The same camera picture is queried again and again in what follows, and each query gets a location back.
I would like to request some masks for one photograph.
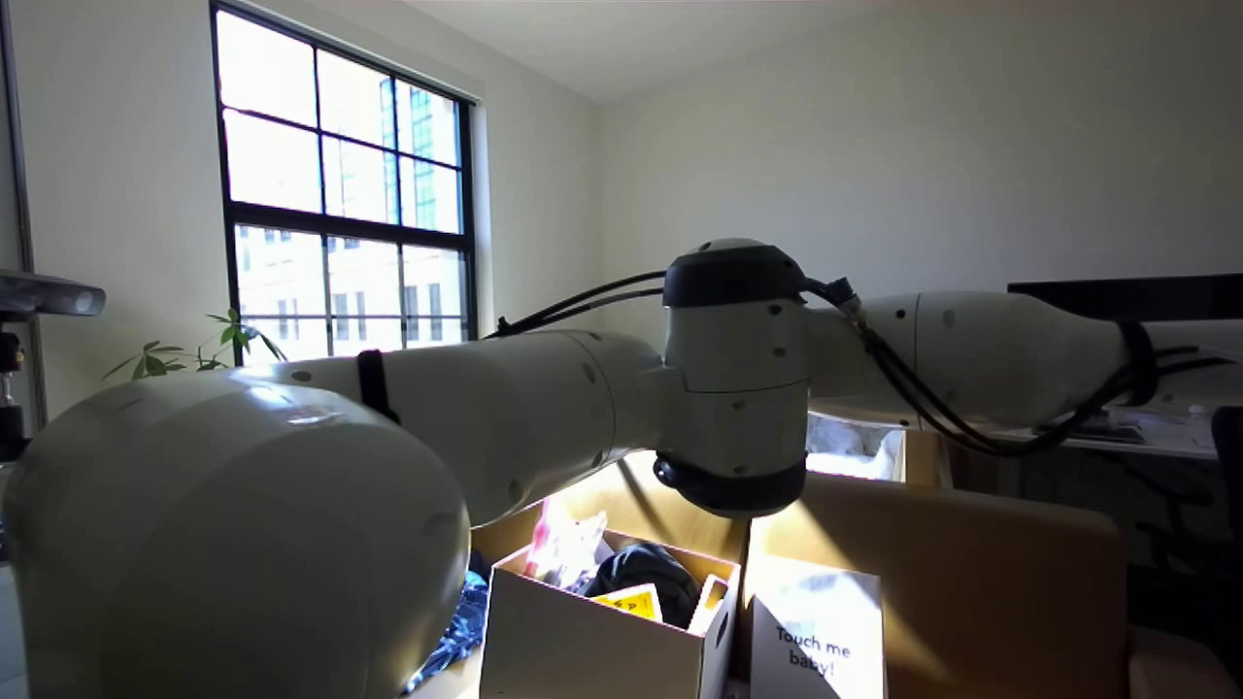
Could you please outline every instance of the window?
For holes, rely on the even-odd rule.
[[[468,103],[251,8],[213,48],[240,320],[288,357],[475,338]]]

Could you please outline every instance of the blue object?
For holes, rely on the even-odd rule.
[[[416,667],[416,678],[402,681],[402,697],[419,693],[432,678],[476,654],[485,637],[485,623],[488,623],[488,584],[476,570],[464,570],[458,615],[449,631],[436,640],[421,667]]]

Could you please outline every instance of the white robotic arm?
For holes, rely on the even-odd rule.
[[[2,507],[34,697],[393,697],[454,612],[468,526],[617,447],[652,447],[701,508],[774,514],[803,485],[807,407],[939,419],[914,411],[901,366],[990,432],[1075,411],[1140,366],[1115,324],[1016,297],[862,316],[850,297],[807,313],[807,293],[832,288],[780,250],[706,245],[665,278],[665,355],[504,333],[86,399],[34,441]],[[1228,399],[1219,381],[1178,381],[1191,375],[1161,397]]]

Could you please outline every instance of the black window frame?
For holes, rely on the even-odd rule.
[[[273,118],[273,113],[251,113],[251,111],[225,104],[221,32],[218,32],[221,11],[311,48],[315,124],[298,124],[298,122],[282,122],[282,118]],[[393,94],[396,94],[396,81],[407,81],[416,91],[425,91],[425,94],[449,103],[454,113],[458,113],[458,133],[454,133],[458,138],[458,165],[442,165],[442,160],[432,160],[432,156],[411,156],[411,152],[399,147],[396,133],[393,133],[393,140],[396,140],[393,147],[357,140],[348,133],[331,133],[320,124],[320,76],[319,76],[319,54],[320,51],[337,54],[345,64],[357,64],[365,70],[384,76]],[[256,8],[256,6],[235,6],[235,0],[208,0],[208,64],[213,64],[221,199],[225,199],[227,313],[240,316],[240,320],[260,320],[260,324],[280,324],[280,320],[288,320],[292,325],[320,324],[326,357],[341,357],[341,355],[335,355],[335,338],[337,338],[335,325],[337,324],[396,320],[399,324],[399,345],[407,349],[411,342],[419,342],[419,324],[432,320],[432,316],[411,316],[407,313],[402,288],[411,279],[402,278],[407,271],[402,267],[402,250],[440,250],[440,252],[458,252],[463,258],[463,320],[458,316],[454,320],[463,324],[463,342],[475,342],[476,338],[476,218],[475,218],[475,122],[476,122],[476,104],[458,91],[445,91],[445,86],[436,86],[436,81],[425,81],[425,77],[419,77],[411,70],[399,70],[396,64],[384,64],[375,54],[353,51],[353,48],[345,48],[337,38],[326,38],[320,32],[298,26],[298,24],[282,20],[282,15],[273,15],[273,11]],[[319,152],[319,214],[282,210],[282,205],[260,205],[260,204],[235,204],[232,199],[225,113],[256,118],[262,124],[298,130],[298,133],[315,138],[315,152]],[[402,171],[399,165],[402,160],[458,171],[463,228],[458,232],[442,232],[442,228],[421,228],[421,224],[387,224],[387,222],[326,214],[326,168],[320,168],[326,140],[393,156],[393,165],[396,165],[393,168],[396,171],[396,184],[393,184],[396,187],[396,222],[402,222],[402,204],[399,204],[402,199],[402,184],[399,184],[399,171]],[[319,239],[319,245],[320,245],[320,316],[243,316],[240,313],[240,271],[235,271],[235,228],[240,224]],[[335,297],[335,288],[331,288],[331,241],[396,245],[396,303],[399,303],[396,316],[357,316],[357,320],[353,316],[345,316],[345,320],[335,316],[335,306],[331,306],[331,297]]]

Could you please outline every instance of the ceiling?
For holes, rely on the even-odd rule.
[[[402,0],[591,99],[636,91],[813,37],[881,0]]]

